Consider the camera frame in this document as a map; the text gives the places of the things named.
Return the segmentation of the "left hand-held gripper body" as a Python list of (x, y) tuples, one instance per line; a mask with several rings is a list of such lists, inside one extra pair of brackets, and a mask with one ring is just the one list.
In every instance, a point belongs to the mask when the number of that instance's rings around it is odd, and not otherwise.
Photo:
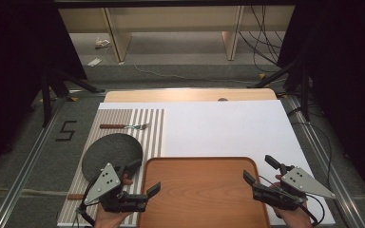
[(129, 194), (124, 190), (123, 178), (126, 166), (114, 167), (107, 163), (101, 173), (88, 187), (84, 205), (99, 202), (106, 212), (144, 212), (148, 195)]

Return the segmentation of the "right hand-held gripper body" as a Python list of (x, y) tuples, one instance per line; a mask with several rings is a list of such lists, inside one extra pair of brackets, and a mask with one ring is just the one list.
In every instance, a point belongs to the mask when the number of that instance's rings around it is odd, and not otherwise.
[(327, 199), (336, 195), (298, 166), (279, 165), (280, 187), (267, 187), (252, 180), (253, 199), (283, 210), (296, 210), (306, 200), (305, 194)]

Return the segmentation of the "person's right hand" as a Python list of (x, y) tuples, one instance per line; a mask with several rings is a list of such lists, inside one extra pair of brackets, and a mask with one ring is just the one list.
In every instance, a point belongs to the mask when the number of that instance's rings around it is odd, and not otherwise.
[(284, 220), (288, 228), (313, 228), (309, 215), (299, 207), (295, 211), (273, 208), (275, 214)]

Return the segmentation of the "person's left hand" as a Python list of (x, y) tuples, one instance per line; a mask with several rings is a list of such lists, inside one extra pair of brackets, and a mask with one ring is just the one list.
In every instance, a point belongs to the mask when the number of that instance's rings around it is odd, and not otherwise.
[(97, 208), (95, 224), (93, 228), (119, 228), (131, 212), (111, 213), (106, 212), (102, 205)]

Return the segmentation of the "dark round plate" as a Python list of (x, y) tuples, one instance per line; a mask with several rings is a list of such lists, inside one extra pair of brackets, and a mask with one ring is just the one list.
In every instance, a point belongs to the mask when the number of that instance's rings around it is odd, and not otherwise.
[(87, 181), (93, 181), (107, 163), (119, 167), (135, 160), (143, 163), (141, 144), (124, 133), (109, 134), (87, 149), (82, 159), (82, 173)]

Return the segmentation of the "striped placemat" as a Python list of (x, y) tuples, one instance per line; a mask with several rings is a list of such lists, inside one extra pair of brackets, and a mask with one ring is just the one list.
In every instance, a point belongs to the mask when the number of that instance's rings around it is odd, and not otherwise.
[[(85, 155), (88, 148), (100, 138), (113, 134), (125, 133), (134, 137), (143, 148), (143, 164), (133, 177), (134, 183), (126, 187), (130, 194), (140, 194), (144, 178), (144, 167), (146, 161), (162, 155), (163, 120), (164, 109), (99, 109), (96, 113), (92, 127), (86, 140), (82, 155)], [(144, 130), (136, 129), (100, 129), (100, 124), (148, 124)], [(65, 199), (62, 210), (57, 219), (58, 228), (84, 228), (89, 223), (78, 217), (75, 222), (76, 209), (80, 205), (79, 199)]]

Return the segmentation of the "wooden tray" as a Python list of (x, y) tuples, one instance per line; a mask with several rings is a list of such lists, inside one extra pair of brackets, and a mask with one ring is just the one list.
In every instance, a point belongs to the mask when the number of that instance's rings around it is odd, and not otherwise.
[(161, 185), (138, 228), (270, 228), (266, 206), (253, 199), (243, 172), (258, 174), (249, 158), (155, 158), (142, 189)]

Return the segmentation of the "white board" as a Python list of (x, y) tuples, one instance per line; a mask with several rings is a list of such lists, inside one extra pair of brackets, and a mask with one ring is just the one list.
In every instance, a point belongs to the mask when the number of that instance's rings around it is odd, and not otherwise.
[[(310, 166), (280, 101), (223, 101), (175, 103), (102, 103), (99, 109), (164, 109), (162, 155), (157, 158), (249, 158), (255, 162), (257, 181), (270, 185), (277, 170), (264, 158), (308, 171)], [(83, 194), (88, 185), (78, 164), (71, 192)], [(264, 204), (270, 226), (280, 225)], [(138, 228), (138, 216), (129, 216), (125, 228)]]

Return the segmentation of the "black metal stand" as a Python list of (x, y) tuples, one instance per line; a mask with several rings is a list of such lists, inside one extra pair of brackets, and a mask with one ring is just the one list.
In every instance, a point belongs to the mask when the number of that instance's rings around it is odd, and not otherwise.
[(70, 81), (73, 84), (92, 93), (104, 92), (103, 89), (89, 85), (88, 83), (71, 76), (63, 70), (47, 67), (41, 76), (41, 91), (44, 107), (43, 126), (47, 126), (52, 117), (50, 92), (53, 91), (54, 94), (59, 98), (66, 98), (69, 94), (69, 89), (67, 88), (65, 81)]
[(281, 68), (271, 76), (262, 79), (255, 85), (250, 85), (250, 88), (263, 88), (276, 79), (280, 78), (284, 74), (287, 74), (287, 78), (283, 88), (286, 92), (293, 91), (300, 86), (300, 107), (299, 110), (307, 122), (310, 121), (308, 112), (308, 86), (309, 77), (305, 66), (305, 57), (303, 54), (299, 54), (293, 62), (287, 66)]

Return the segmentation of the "black curtain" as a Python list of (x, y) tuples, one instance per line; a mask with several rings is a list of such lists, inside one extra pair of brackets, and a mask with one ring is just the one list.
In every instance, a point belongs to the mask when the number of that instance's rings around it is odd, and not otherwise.
[(54, 0), (0, 0), (0, 156), (47, 68), (86, 74)]
[(365, 0), (298, 0), (280, 67), (298, 57), (316, 25), (320, 30), (305, 56), (313, 90), (365, 182)]

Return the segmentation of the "light wooden desk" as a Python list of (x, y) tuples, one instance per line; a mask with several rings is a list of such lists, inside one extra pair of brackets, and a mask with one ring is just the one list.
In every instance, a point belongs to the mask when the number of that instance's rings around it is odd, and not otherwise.
[(285, 31), (294, 9), (292, 5), (97, 8), (61, 9), (60, 15), (70, 33), (107, 33), (118, 62), (125, 59), (134, 32), (178, 31), (218, 31), (232, 61), (241, 31), (256, 31), (260, 24), (267, 31)]

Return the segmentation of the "aluminium floor rail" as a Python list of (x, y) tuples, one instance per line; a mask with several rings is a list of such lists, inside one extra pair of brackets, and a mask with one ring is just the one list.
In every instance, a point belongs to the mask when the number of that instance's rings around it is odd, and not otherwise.
[(33, 104), (10, 143), (10, 152), (0, 157), (0, 228), (6, 226), (66, 101), (66, 98), (57, 98), (50, 103), (52, 112), (46, 123), (43, 103)]
[(284, 95), (283, 103), (290, 124), (317, 179), (336, 194), (328, 205), (342, 228), (365, 228), (365, 184), (324, 115), (315, 102), (309, 104), (307, 122), (301, 114), (300, 100), (295, 95)]

